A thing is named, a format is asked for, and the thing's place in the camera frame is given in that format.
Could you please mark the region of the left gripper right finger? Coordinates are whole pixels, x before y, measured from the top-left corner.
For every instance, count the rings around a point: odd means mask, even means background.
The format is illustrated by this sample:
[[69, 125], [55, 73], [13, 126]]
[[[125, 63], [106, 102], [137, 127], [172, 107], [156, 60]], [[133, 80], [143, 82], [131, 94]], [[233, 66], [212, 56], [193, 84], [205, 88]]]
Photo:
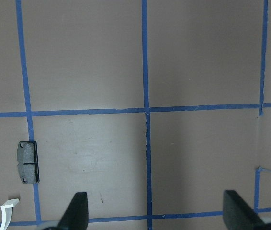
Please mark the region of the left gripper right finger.
[[223, 222], [228, 230], [260, 230], [265, 226], [235, 190], [223, 192]]

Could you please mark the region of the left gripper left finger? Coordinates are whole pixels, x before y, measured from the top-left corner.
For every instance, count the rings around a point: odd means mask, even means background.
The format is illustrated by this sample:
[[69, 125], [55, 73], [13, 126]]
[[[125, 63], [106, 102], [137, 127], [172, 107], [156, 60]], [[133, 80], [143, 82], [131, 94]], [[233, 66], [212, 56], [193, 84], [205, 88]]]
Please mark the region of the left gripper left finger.
[[86, 230], [89, 223], [88, 197], [86, 192], [74, 194], [69, 206], [57, 225], [59, 230]]

